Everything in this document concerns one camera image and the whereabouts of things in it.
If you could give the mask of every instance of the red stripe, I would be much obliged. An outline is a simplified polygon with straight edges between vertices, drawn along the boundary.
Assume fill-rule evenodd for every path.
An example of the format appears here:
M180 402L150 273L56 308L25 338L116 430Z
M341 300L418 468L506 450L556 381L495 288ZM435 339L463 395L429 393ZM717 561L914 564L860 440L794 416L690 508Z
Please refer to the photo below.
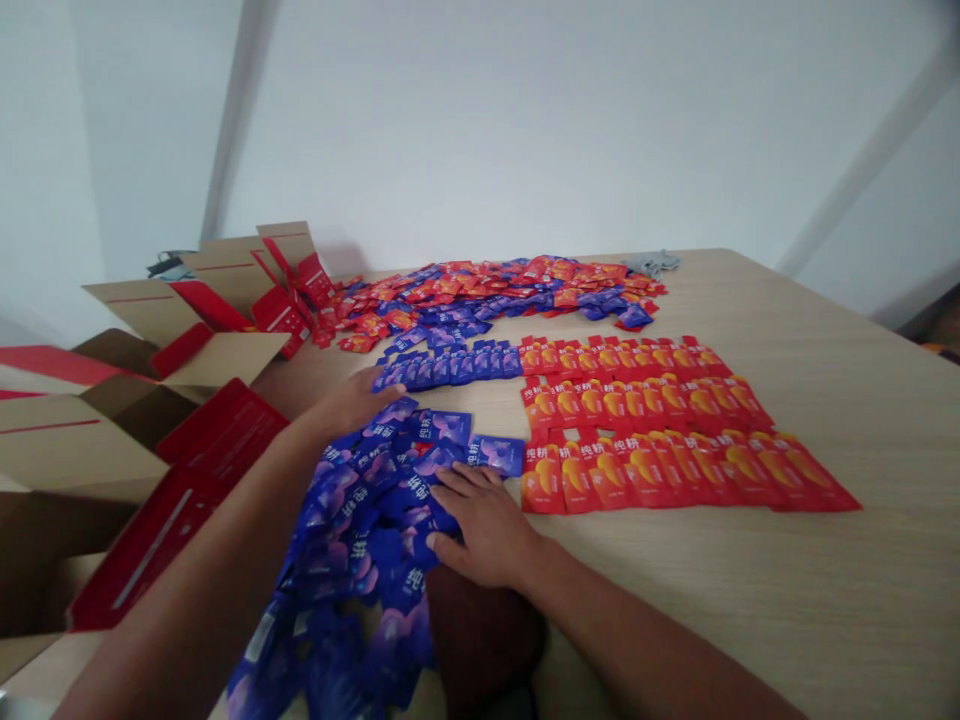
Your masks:
M206 268L197 268L194 272L200 272L201 270L230 270L235 267L255 267L256 263L242 263L240 265L211 265Z
M120 302L146 302L147 300L173 300L176 295L157 295L152 298L124 298L122 300L106 300L105 305L114 305Z
M0 435L12 435L15 432L30 432L31 430L52 430L58 427L76 427L77 425L96 425L99 420L78 420L72 423L56 423L54 425L34 425L29 428L13 428L13 430L0 430Z

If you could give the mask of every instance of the left hand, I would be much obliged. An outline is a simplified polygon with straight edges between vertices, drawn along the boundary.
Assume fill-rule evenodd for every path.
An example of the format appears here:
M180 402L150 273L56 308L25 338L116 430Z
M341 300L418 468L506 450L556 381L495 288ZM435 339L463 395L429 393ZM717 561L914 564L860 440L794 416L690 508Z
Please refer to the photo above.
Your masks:
M407 392L403 385L373 392L373 381L381 372L383 366L374 365L354 373L297 418L296 424L308 428L310 433L321 436L327 442L365 427L377 413Z

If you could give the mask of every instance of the right hand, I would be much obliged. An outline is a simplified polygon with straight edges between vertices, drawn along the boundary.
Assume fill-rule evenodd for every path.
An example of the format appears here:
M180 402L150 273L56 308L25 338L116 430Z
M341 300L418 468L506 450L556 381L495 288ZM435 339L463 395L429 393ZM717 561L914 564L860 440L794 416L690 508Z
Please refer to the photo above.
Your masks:
M460 523L464 545L431 533L428 547L440 562L478 585L522 592L546 538L530 526L495 470L454 463L452 470L441 469L437 477L443 486L436 485L431 492Z

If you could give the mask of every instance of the white sticker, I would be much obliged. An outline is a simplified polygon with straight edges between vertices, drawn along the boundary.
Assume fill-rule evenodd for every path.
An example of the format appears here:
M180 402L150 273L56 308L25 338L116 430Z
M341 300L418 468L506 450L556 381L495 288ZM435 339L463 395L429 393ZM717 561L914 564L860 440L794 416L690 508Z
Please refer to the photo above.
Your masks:
M253 637L250 638L250 644L247 645L247 651L243 654L244 660L250 663L255 663L260 659L260 653L263 652L263 646L267 642L267 637L270 635L270 630L273 628L273 615L270 613L264 614L260 618L260 624L257 626L257 631L253 634Z

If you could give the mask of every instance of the gray cloth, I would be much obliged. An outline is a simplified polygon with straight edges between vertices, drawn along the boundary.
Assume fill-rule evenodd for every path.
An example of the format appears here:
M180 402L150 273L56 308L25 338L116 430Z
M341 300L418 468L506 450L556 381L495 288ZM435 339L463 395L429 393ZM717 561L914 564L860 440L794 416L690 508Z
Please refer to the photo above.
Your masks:
M676 270L680 267L680 258L666 250L659 252L636 253L623 260L623 264L633 272L643 273L647 277L659 280L664 270Z

